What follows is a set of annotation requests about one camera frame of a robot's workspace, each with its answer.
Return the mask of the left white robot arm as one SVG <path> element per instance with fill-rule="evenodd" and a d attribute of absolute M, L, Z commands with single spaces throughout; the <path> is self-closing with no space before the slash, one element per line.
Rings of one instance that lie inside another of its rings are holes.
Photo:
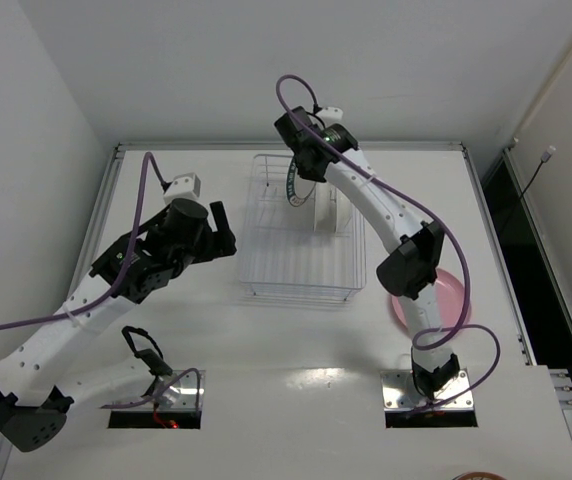
<path fill-rule="evenodd" d="M 73 374 L 74 361 L 113 322 L 189 266 L 236 252 L 225 207 L 175 199 L 119 237 L 92 264 L 57 313 L 0 360 L 0 433 L 19 451 L 54 439 L 76 412 L 128 408 L 150 399 L 172 368 L 157 345 L 127 361 Z"/>

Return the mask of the green rimmed white plate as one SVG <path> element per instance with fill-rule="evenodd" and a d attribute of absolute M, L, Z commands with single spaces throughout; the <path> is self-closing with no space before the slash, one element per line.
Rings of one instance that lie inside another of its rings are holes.
<path fill-rule="evenodd" d="M 301 207 L 313 195 L 316 183 L 299 175 L 295 164 L 291 164 L 286 175 L 285 194 L 288 204 L 292 207 Z"/>

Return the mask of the pink plate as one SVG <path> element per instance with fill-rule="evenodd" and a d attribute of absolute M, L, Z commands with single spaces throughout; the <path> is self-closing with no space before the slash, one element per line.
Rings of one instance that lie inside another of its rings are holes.
<path fill-rule="evenodd" d="M 452 328 L 456 325 L 464 302 L 464 285 L 452 273 L 437 269 L 435 282 L 437 304 L 440 311 L 444 328 Z M 407 321 L 402 306 L 397 297 L 389 298 L 389 313 L 392 320 L 405 332 L 408 333 Z"/>

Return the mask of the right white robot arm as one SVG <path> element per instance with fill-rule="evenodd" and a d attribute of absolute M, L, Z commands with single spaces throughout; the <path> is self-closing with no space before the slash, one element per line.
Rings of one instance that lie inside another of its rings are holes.
<path fill-rule="evenodd" d="M 387 257 L 376 269 L 383 288 L 398 299 L 408 331 L 415 388 L 429 400 L 457 376 L 457 355 L 438 340 L 437 267 L 446 232 L 427 222 L 383 186 L 357 140 L 342 125 L 320 129 L 298 107 L 274 126 L 292 151 L 297 174 L 336 187 L 374 229 Z"/>

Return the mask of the white ribbed plate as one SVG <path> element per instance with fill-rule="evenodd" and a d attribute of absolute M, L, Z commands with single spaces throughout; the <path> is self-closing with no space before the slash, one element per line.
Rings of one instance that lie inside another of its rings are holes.
<path fill-rule="evenodd" d="M 352 203 L 348 197 L 337 188 L 335 196 L 335 232 L 345 232 L 351 219 Z"/>

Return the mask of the clear glass plate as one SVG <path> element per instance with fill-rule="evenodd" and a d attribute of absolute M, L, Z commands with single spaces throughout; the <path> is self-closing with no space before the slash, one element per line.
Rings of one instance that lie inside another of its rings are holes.
<path fill-rule="evenodd" d="M 314 200 L 314 230 L 316 232 L 333 232 L 335 220 L 331 200 L 331 185 L 318 183 Z"/>

